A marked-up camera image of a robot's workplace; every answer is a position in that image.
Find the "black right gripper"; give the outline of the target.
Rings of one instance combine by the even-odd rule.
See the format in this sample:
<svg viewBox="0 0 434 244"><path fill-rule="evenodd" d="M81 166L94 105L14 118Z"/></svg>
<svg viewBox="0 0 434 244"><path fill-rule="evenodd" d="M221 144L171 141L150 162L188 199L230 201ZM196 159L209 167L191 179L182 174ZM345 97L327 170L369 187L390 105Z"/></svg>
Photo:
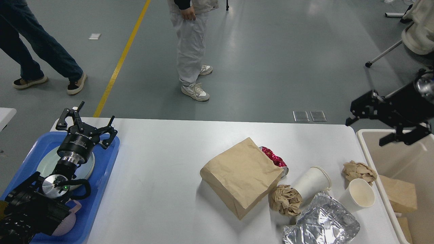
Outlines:
<svg viewBox="0 0 434 244"><path fill-rule="evenodd" d="M432 133L431 124L420 123L432 119L434 115L433 81L417 79L386 96L370 90L351 102L350 112L354 118L347 118L346 126L360 119L370 119L397 127L394 133L380 138L380 146L392 142L412 145ZM403 133L403 127L415 129Z"/></svg>

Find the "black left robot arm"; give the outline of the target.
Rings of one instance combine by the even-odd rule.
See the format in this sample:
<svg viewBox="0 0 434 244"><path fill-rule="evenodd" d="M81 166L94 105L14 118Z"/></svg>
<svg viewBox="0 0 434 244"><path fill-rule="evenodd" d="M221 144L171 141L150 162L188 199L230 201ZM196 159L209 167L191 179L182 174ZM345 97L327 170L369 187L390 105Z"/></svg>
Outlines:
<svg viewBox="0 0 434 244"><path fill-rule="evenodd" d="M120 145L114 117L101 128L65 108L37 139L1 196L1 243L79 244L87 237Z"/></svg>

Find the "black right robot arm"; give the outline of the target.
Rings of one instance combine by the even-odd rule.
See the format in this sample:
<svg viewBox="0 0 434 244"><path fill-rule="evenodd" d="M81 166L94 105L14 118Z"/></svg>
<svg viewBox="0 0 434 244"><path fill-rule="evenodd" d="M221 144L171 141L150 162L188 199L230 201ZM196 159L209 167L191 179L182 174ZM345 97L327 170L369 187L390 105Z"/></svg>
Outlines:
<svg viewBox="0 0 434 244"><path fill-rule="evenodd" d="M368 91L352 101L353 118L347 118L345 125L360 119L379 120L395 130L379 140L380 146L392 142L412 145L432 133L433 86L433 71L421 69L414 81L387 96Z"/></svg>

